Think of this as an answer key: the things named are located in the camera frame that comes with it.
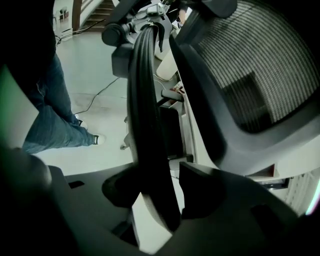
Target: person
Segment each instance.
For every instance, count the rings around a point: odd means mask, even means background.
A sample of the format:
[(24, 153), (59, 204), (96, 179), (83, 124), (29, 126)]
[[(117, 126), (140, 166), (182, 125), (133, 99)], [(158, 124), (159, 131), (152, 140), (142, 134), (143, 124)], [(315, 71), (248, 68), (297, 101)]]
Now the person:
[(177, 19), (183, 25), (186, 21), (188, 6), (182, 3), (180, 0), (173, 0), (166, 15), (170, 22), (173, 23)]
[[(85, 122), (72, 113), (64, 72), (56, 54), (53, 7), (54, 0), (12, 6), (9, 10), (15, 10), (17, 17), (30, 13), (36, 16), (28, 24), (13, 19), (3, 33), (4, 63), (39, 111), (22, 147), (30, 154), (52, 148), (100, 145), (105, 141), (103, 135), (89, 133)], [(39, 35), (32, 38), (31, 34), (37, 32)]]

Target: black shirt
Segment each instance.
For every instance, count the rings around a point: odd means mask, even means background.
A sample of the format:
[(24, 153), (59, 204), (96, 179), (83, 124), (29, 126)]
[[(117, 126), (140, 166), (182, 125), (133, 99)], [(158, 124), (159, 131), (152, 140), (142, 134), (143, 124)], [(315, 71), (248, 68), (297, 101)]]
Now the black shirt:
[(185, 10), (187, 12), (188, 6), (186, 6), (184, 3), (182, 3), (180, 0), (175, 0), (171, 5), (169, 10), (167, 11), (166, 15), (169, 18), (170, 22), (174, 22), (178, 16), (179, 16), (179, 11), (180, 10)]
[(21, 89), (34, 88), (56, 53), (53, 31), (55, 0), (8, 1), (2, 11), (2, 55)]

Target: white sneaker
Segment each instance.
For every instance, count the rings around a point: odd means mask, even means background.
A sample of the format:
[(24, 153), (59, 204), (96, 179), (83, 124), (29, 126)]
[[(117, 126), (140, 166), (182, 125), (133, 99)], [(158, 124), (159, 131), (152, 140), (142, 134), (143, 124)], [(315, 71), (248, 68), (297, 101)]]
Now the white sneaker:
[(88, 125), (87, 125), (87, 123), (85, 121), (79, 120), (79, 126), (83, 127), (86, 130), (88, 130)]
[(96, 134), (94, 135), (94, 143), (93, 145), (101, 145), (103, 143), (105, 143), (106, 141), (106, 137), (101, 135), (101, 134)]
[(80, 127), (83, 127), (84, 129), (88, 130), (88, 125), (87, 125), (87, 123), (86, 123), (85, 121), (80, 120), (78, 114), (75, 114), (75, 117), (76, 117), (76, 119), (78, 119), (78, 121), (79, 121), (78, 125), (79, 125)]

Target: blue jeans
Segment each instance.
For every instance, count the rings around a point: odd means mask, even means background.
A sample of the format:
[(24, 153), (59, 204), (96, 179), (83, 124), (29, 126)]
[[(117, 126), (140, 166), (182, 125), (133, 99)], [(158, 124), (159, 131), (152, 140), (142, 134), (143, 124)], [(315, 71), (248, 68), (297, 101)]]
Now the blue jeans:
[(39, 114), (32, 124), (23, 149), (35, 154), (47, 149), (90, 146), (95, 137), (71, 111), (64, 72), (57, 54), (36, 87), (27, 95)]

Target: wall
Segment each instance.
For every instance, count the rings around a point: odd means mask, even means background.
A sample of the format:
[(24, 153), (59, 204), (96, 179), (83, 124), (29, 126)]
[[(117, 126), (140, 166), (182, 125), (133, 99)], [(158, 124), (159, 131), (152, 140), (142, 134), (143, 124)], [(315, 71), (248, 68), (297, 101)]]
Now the wall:
[(284, 156), (276, 164), (280, 177), (292, 177), (320, 167), (320, 135)]

